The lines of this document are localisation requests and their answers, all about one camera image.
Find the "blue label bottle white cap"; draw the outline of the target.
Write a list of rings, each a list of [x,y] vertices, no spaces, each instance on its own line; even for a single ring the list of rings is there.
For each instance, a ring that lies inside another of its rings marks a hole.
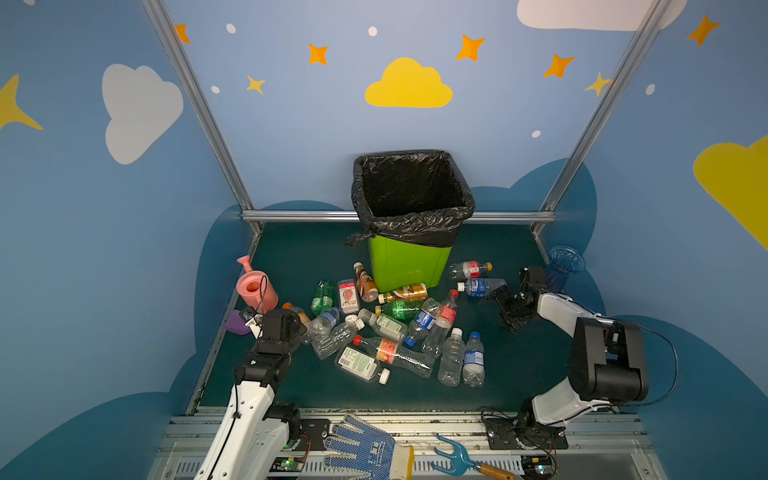
[[[507,285],[500,278],[470,278],[457,283],[457,291],[472,298],[489,298],[496,290]]]

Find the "blue label water bottle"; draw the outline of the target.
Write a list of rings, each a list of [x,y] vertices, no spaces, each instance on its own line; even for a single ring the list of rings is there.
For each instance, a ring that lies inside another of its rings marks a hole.
[[[466,343],[462,366],[462,380],[471,388],[480,388],[485,383],[484,345],[481,334],[472,331]]]

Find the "clear water bottle white cap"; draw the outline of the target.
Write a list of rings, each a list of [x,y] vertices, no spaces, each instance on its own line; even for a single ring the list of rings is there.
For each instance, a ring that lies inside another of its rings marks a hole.
[[[449,387],[456,387],[461,381],[465,343],[463,331],[453,328],[441,349],[438,381]]]

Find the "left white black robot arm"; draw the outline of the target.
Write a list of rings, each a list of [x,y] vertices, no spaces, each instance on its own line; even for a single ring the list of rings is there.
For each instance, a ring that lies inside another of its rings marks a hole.
[[[197,479],[265,479],[278,454],[299,436],[297,407],[277,405],[275,398],[306,327],[292,310],[244,312],[258,335],[234,368],[230,399]]]

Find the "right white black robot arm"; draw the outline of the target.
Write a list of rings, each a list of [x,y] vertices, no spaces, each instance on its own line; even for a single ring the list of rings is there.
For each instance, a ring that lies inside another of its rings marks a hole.
[[[518,426],[562,428],[586,413],[647,397],[644,341],[638,326],[603,317],[566,295],[531,285],[515,294],[502,286],[491,298],[509,330],[515,332],[531,319],[542,319],[571,338],[566,377],[524,402]]]

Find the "green plastic waste bin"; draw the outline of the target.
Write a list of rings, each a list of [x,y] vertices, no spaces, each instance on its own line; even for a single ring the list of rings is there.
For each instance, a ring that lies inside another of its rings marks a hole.
[[[373,279],[381,293],[417,283],[436,287],[451,250],[374,237],[369,240]]]

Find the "black bin liner bag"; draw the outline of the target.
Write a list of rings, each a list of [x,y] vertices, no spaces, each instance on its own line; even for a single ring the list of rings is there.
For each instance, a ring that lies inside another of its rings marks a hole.
[[[471,188],[443,150],[366,154],[353,164],[351,200],[362,231],[348,246],[372,239],[449,248],[476,209]]]

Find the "small orange label bottle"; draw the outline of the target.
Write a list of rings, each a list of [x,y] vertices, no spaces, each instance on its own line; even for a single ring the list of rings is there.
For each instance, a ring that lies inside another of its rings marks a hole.
[[[311,319],[301,307],[295,306],[290,302],[286,302],[282,305],[282,308],[296,313],[303,325],[308,326],[310,324]]]

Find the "pepsi label clear bottle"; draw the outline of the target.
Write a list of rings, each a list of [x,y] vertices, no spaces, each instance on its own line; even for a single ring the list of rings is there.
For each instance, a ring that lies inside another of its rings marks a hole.
[[[342,311],[339,307],[332,307],[318,315],[310,322],[303,343],[310,344],[328,335],[337,325],[341,317],[341,313]]]

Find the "purple toy shovel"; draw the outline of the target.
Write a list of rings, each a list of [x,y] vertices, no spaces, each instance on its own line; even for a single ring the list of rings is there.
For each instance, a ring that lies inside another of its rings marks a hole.
[[[225,330],[239,336],[250,335],[252,333],[249,326],[240,316],[239,310],[233,310],[225,321]]]

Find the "pink plastic watering can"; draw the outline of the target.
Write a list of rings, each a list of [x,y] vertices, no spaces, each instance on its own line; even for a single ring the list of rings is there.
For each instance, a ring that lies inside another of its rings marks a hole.
[[[252,307],[260,314],[275,309],[279,297],[269,276],[251,265],[251,257],[246,255],[237,259],[243,267],[244,273],[236,283],[236,290],[247,306]]]

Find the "crushed green plastic bottle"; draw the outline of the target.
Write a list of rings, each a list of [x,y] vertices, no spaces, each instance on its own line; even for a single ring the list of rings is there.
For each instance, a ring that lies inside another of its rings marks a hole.
[[[334,285],[328,280],[323,280],[318,284],[310,305],[310,310],[314,316],[319,316],[333,307],[333,288]]]

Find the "purple translucent plastic vase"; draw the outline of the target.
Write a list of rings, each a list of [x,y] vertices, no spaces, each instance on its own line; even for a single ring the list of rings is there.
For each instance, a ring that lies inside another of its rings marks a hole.
[[[544,280],[549,291],[562,293],[568,279],[585,269],[582,254],[570,246],[558,245],[548,253],[549,263],[544,269]]]

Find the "red cola label bottle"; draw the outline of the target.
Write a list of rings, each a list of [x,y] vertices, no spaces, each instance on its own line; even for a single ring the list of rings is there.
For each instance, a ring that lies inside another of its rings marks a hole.
[[[434,321],[422,343],[422,352],[433,359],[440,356],[442,345],[453,328],[458,297],[457,290],[449,291],[448,297],[439,304]]]

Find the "guava juice clear bottle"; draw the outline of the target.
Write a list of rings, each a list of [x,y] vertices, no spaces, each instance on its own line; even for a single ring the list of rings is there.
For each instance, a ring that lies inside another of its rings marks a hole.
[[[339,308],[345,315],[357,314],[360,310],[360,300],[356,283],[353,279],[340,280],[337,284]]]

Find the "blue cap water bottle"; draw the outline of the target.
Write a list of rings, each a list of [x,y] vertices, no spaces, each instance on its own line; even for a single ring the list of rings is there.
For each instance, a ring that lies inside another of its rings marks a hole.
[[[433,298],[428,298],[421,305],[417,315],[408,325],[408,334],[403,340],[406,346],[412,348],[426,338],[440,306],[441,304]]]

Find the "gold label brown bottle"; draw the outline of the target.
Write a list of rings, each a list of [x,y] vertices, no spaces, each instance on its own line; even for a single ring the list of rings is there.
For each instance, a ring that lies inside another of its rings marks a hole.
[[[424,283],[405,285],[378,295],[380,304],[387,304],[398,300],[423,301],[427,298],[428,290]]]

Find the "brown coffee drink bottle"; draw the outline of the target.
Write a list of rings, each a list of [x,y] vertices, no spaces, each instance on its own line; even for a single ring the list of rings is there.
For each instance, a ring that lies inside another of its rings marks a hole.
[[[356,275],[356,285],[360,298],[365,303],[376,303],[378,301],[378,287],[372,276],[365,270],[361,262],[355,262],[353,265]]]

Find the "green soda bottle yellow cap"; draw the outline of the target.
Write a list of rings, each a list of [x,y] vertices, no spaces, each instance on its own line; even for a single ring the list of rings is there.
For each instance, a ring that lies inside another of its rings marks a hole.
[[[394,300],[375,307],[377,314],[384,314],[393,319],[408,323],[421,311],[423,300]]]

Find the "long orange label red-cap bottle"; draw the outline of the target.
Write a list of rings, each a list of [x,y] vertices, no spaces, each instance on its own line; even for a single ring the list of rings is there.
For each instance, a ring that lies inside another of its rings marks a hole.
[[[432,357],[425,353],[413,351],[394,340],[356,335],[353,344],[361,347],[377,360],[406,369],[421,378],[428,379],[433,372],[435,360]]]

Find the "teal hand rake tool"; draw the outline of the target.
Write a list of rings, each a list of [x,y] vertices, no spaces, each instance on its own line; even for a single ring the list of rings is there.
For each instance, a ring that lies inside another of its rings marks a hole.
[[[517,476],[509,471],[491,466],[487,463],[477,462],[470,458],[469,453],[467,449],[459,442],[452,440],[448,437],[445,437],[439,433],[435,434],[435,437],[444,443],[449,444],[453,447],[453,450],[451,453],[447,453],[444,451],[439,450],[438,448],[434,448],[434,453],[438,456],[444,457],[448,459],[451,463],[450,467],[442,467],[437,465],[435,462],[431,462],[430,466],[433,470],[450,475],[450,476],[462,476],[464,475],[468,470],[473,470],[481,475],[490,477],[495,480],[516,480]]]

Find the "white blue dotted work glove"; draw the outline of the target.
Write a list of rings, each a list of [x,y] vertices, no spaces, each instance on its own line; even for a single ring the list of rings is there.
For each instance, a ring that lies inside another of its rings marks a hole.
[[[414,449],[355,415],[333,425],[324,440],[324,465],[350,479],[407,480],[412,478]]]

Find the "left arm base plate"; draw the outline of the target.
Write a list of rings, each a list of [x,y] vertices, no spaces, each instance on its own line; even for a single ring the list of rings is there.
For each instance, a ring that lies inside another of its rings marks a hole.
[[[325,418],[304,419],[289,423],[288,442],[283,449],[297,455],[299,452],[325,451],[324,440],[330,434],[331,422]]]

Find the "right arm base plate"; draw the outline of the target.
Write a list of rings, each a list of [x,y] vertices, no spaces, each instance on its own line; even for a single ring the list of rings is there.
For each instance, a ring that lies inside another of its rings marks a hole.
[[[536,423],[518,424],[516,417],[499,412],[481,414],[481,423],[492,450],[565,450],[569,448],[564,427],[542,426]]]

